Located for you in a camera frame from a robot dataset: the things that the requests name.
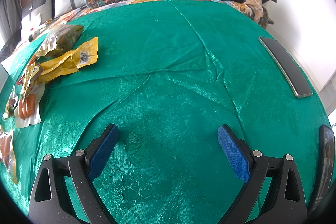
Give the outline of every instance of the green satin sheet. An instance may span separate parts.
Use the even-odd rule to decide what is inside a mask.
[[[71,24],[85,26],[75,47],[98,37],[98,61],[47,84],[42,122],[15,129],[19,183],[10,181],[2,165],[0,179],[23,212],[43,155],[86,148],[109,123],[119,127],[119,142],[93,183],[118,223],[216,224],[243,185],[217,141],[225,123],[251,149],[293,155],[309,201],[318,129],[328,118],[316,92],[294,97],[258,41],[271,36],[248,17],[222,3],[163,0],[104,10]],[[16,58],[0,94],[1,109],[42,41]],[[15,128],[13,118],[1,124]],[[258,215],[268,184],[250,219]]]

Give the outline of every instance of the yellow snack bag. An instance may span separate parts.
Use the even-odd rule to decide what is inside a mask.
[[[48,83],[60,75],[77,72],[79,68],[95,63],[98,59],[98,37],[84,42],[77,49],[60,57],[41,63],[43,72],[35,80],[36,84]]]
[[[58,57],[71,50],[84,30],[82,25],[60,24],[47,34],[35,55]]]

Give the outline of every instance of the barcode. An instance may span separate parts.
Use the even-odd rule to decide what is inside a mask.
[[[31,71],[31,74],[33,75],[34,72],[35,72],[38,68],[39,68],[38,66],[35,66],[35,67],[33,68],[33,70]]]
[[[34,76],[35,72],[39,69],[38,66],[35,66],[33,70],[31,71],[31,76]]]
[[[89,62],[89,52],[80,52],[78,65],[83,65]]]

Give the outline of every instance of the blue gripper pad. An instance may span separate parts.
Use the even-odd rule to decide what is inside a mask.
[[[218,142],[237,178],[242,179],[244,183],[246,183],[250,178],[249,166],[246,158],[223,126],[218,128],[217,136]]]
[[[116,146],[116,143],[118,142],[118,139],[119,130],[118,127],[114,125],[90,160],[90,171],[87,174],[90,181],[93,181],[94,178],[101,175],[114,147]]]

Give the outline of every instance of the clear plastic bag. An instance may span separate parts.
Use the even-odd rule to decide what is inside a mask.
[[[82,25],[61,24],[53,28],[46,36],[37,57],[58,57],[72,50],[84,30]]]
[[[9,132],[6,132],[2,126],[0,126],[0,161],[6,167],[12,182],[17,184],[16,160],[13,150],[13,130],[11,129]]]
[[[13,86],[6,104],[5,112],[2,114],[3,121],[14,115],[14,108],[17,105],[18,98],[19,97],[15,94],[15,86]]]

